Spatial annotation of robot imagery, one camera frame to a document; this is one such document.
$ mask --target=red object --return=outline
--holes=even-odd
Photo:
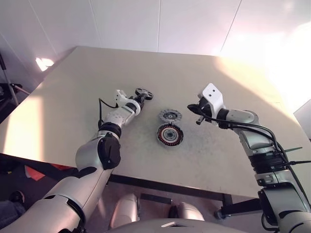
[[[65,169],[69,169],[71,168],[70,166],[63,166],[63,165],[59,165],[59,164],[51,164],[52,166],[56,167],[59,170],[65,170]],[[29,176],[31,178],[33,178],[35,181],[40,180],[42,177],[44,177],[45,175],[42,174],[41,172],[38,172],[34,169],[32,169],[31,167],[25,166],[27,173],[29,174]]]

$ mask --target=black cable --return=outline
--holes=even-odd
[[[275,232],[278,232],[279,231],[279,228],[276,228],[276,227],[266,227],[266,225],[264,224],[264,214],[262,213],[261,215],[261,224],[262,224],[262,227],[266,230],[266,231],[275,231]]]
[[[242,127],[242,126],[231,126],[231,127],[229,127],[229,128],[230,128],[230,129],[242,129],[242,130],[247,130],[247,131],[255,132],[255,133],[258,133],[258,134],[260,134],[260,135],[263,135],[263,136],[269,138],[270,140],[272,140],[272,138],[271,138],[269,135],[266,135],[265,133],[263,133],[263,132],[261,132],[261,131],[258,131],[258,130],[255,130],[255,129],[252,129],[252,128]],[[284,161],[285,163],[289,163],[288,157],[287,157],[287,155],[286,155],[286,152],[285,152],[284,148],[283,148],[278,142],[277,142],[277,145],[278,145],[278,147],[279,147],[279,149],[280,149],[280,152],[281,152],[281,154],[280,154],[281,158],[283,159],[283,161]],[[306,195],[306,192],[305,192],[305,190],[303,189],[303,187],[302,187],[302,185],[301,185],[301,183],[300,183],[300,181],[299,181],[299,179],[298,179],[296,173],[294,172],[293,168],[292,168],[290,165],[286,165],[286,164],[284,164],[284,166],[286,166],[287,169],[292,173],[293,178],[294,178],[294,180],[296,181],[296,183],[297,183],[299,189],[301,190],[302,194],[305,196],[305,198],[306,198],[308,204],[310,204],[310,203],[309,203],[309,200],[308,200],[308,197],[307,197],[307,195]]]
[[[116,103],[116,106],[111,106],[109,104],[107,104],[105,101],[103,101],[101,98],[98,98],[100,102],[102,102],[103,104],[105,104],[106,106],[108,106],[109,108],[118,108],[118,104]]]
[[[289,161],[288,163],[284,163],[284,166],[289,166],[289,165],[296,165],[296,164],[307,164],[311,163],[311,160],[302,160],[302,161]]]
[[[272,138],[271,136],[269,136],[269,135],[267,135],[267,134],[265,134],[265,133],[263,133],[263,132],[261,132],[261,131],[259,131],[259,130],[252,129],[252,128],[243,127],[243,126],[230,126],[230,127],[228,127],[228,128],[229,128],[229,129],[241,129],[241,130],[251,131],[251,132],[254,132],[254,133],[258,133],[258,134],[260,134],[260,135],[262,135],[262,136],[265,136],[265,137],[268,138],[269,140],[273,140],[273,138]],[[281,152],[280,156],[281,156],[281,158],[283,159],[283,161],[284,161],[285,163],[288,163],[288,158],[287,158],[287,155],[286,155],[285,151],[284,151],[285,154],[282,152],[282,150],[279,150],[279,152]]]
[[[118,108],[118,104],[116,103],[116,106],[113,107],[113,106],[107,104],[106,102],[104,102],[101,98],[98,98],[98,102],[99,102],[99,120],[98,120],[98,129],[99,129],[104,122],[103,118],[102,118],[102,103],[105,104],[106,106],[108,106],[109,108]]]
[[[211,118],[210,116],[207,116],[205,113],[202,112],[202,109],[199,108],[199,113],[200,115],[202,115],[204,118],[208,119],[208,120],[212,120],[212,121],[215,121],[215,122],[218,122],[218,123],[226,123],[226,124],[234,124],[234,125],[243,125],[243,126],[248,126],[248,127],[253,127],[253,128],[259,128],[259,129],[262,129],[262,130],[265,130],[267,131],[270,135],[271,135],[271,140],[273,141],[273,144],[275,146],[275,148],[278,150],[278,145],[277,145],[277,141],[276,141],[276,136],[274,135],[274,133],[264,127],[264,126],[261,126],[261,125],[254,125],[254,124],[248,124],[248,123],[242,123],[242,122],[236,122],[236,121],[229,121],[229,120],[220,120],[220,119],[215,119],[215,118]]]

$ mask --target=person's shoe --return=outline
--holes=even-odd
[[[21,191],[15,191],[15,192],[11,193],[9,200],[11,202],[19,202],[21,204],[24,204],[25,196]]]

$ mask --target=small wheel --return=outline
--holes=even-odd
[[[221,209],[216,210],[216,211],[214,212],[214,217],[215,217],[217,220],[225,220],[225,219],[227,218],[226,215],[223,215],[223,214],[222,214],[222,210],[221,210]]]
[[[146,95],[146,100],[152,100],[152,98],[154,97],[154,95],[150,91],[148,91],[146,89],[143,89],[143,88],[137,88],[135,90],[135,94],[138,95],[138,96],[141,95],[141,94],[145,94]]]

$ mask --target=white wall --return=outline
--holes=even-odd
[[[78,45],[233,57],[263,67],[294,112],[311,98],[310,22],[311,0],[2,0],[0,50],[28,90],[36,58]]]
[[[311,100],[302,105],[294,115],[308,138],[311,139]]]

